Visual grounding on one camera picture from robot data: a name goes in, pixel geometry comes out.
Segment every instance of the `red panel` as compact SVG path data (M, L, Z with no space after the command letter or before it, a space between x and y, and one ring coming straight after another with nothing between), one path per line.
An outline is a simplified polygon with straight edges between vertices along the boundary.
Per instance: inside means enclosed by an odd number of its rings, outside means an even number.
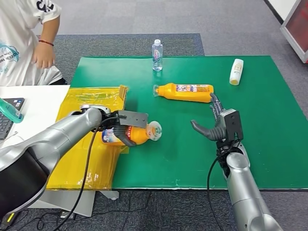
M302 0L286 28L303 51L308 51L308 0Z

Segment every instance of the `laptop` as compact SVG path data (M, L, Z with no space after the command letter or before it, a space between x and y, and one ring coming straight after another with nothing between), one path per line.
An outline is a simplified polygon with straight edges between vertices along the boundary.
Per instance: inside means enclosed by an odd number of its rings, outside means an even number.
M16 109L20 111L21 107L24 103L23 98L14 98L14 99L4 99L11 105L14 106ZM0 112L0 140L5 139L9 131L13 126L13 122L5 117L2 112Z

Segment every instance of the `yellow plastic bag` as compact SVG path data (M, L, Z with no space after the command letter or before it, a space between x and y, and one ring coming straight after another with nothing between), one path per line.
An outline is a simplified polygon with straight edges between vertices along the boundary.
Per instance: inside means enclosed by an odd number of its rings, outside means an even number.
M100 104L111 111L125 107L128 88L71 88L60 107L57 121L69 112L79 110L82 104ZM88 150L93 132L87 134L64 155L52 172L47 185L50 190L80 189L84 177ZM119 155L125 147L103 144L98 132L92 146L85 189L110 189Z

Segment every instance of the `white t-shirt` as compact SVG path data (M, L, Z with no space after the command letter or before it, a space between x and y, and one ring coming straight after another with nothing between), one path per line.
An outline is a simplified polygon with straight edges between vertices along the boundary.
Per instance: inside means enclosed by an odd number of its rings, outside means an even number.
M38 23L60 16L51 0L0 0L0 86L48 85L62 78L52 66L37 69L32 56Z

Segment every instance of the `table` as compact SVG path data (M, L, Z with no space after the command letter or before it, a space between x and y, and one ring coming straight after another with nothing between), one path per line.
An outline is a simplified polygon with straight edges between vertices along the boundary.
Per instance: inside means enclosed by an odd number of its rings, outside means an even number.
M25 115L22 123L14 124L0 148L14 145L29 139L55 123L59 108L69 86L23 86L0 87L1 98L25 98L21 112ZM45 191L30 208L61 208L70 211L76 201L79 190ZM107 198L116 199L118 192L102 191ZM90 217L92 214L95 191L83 191L75 213Z
M229 84L235 58L244 60L240 85ZM146 112L162 124L157 142L121 155L113 188L206 188L215 144L193 130L196 119L214 126L209 104L154 98L154 84L212 84L226 108L241 114L243 144L261 189L306 189L307 120L270 56L166 57L162 72L149 57L82 58L72 87L129 87L126 110ZM226 189L216 165L210 187Z

